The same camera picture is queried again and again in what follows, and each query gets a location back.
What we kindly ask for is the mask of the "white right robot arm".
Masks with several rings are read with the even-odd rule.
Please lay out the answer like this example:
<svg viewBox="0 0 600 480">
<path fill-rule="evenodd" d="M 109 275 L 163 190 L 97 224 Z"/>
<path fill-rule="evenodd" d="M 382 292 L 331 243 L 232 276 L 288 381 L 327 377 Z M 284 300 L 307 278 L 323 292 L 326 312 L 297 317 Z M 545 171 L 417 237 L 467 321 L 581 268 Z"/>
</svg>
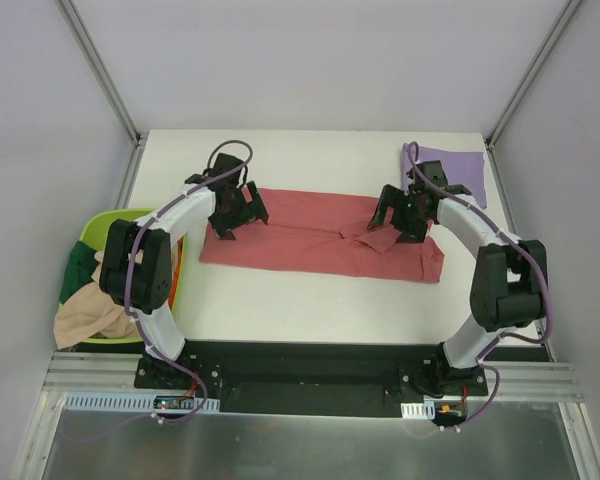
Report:
<svg viewBox="0 0 600 480">
<path fill-rule="evenodd" d="M 430 224 L 455 235 L 475 260 L 470 315 L 437 348 L 426 378 L 441 394 L 453 394 L 503 337 L 548 313 L 547 255 L 538 240 L 521 240 L 501 230 L 465 186 L 451 185 L 438 161 L 423 162 L 409 172 L 405 190 L 383 187 L 369 222 L 389 223 L 407 243 L 421 243 Z"/>
</svg>

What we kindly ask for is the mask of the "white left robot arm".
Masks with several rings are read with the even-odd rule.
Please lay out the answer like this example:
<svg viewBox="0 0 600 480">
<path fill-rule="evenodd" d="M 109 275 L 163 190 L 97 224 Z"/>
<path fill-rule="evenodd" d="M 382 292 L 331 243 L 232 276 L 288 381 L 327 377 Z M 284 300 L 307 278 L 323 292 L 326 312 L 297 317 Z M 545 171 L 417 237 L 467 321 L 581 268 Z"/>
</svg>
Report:
<svg viewBox="0 0 600 480">
<path fill-rule="evenodd" d="M 169 306 L 173 247 L 198 224 L 209 225 L 220 240 L 234 240 L 236 229 L 268 219 L 255 182 L 197 175 L 165 205 L 110 225 L 100 289 L 131 317 L 147 353 L 161 360 L 156 375 L 168 388 L 184 387 L 192 369 L 180 357 L 185 339 Z"/>
</svg>

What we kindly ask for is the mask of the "pink t shirt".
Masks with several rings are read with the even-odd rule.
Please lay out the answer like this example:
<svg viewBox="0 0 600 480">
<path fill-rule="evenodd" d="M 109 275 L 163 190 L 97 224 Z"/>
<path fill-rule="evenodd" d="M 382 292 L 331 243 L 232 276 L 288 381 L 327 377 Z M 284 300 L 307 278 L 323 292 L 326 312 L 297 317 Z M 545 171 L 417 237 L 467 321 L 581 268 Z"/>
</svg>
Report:
<svg viewBox="0 0 600 480">
<path fill-rule="evenodd" d="M 269 213 L 220 240 L 208 229 L 199 260 L 270 271 L 419 283 L 441 279 L 445 255 L 426 236 L 403 243 L 389 224 L 367 227 L 377 204 L 368 196 L 280 189 L 259 191 Z"/>
</svg>

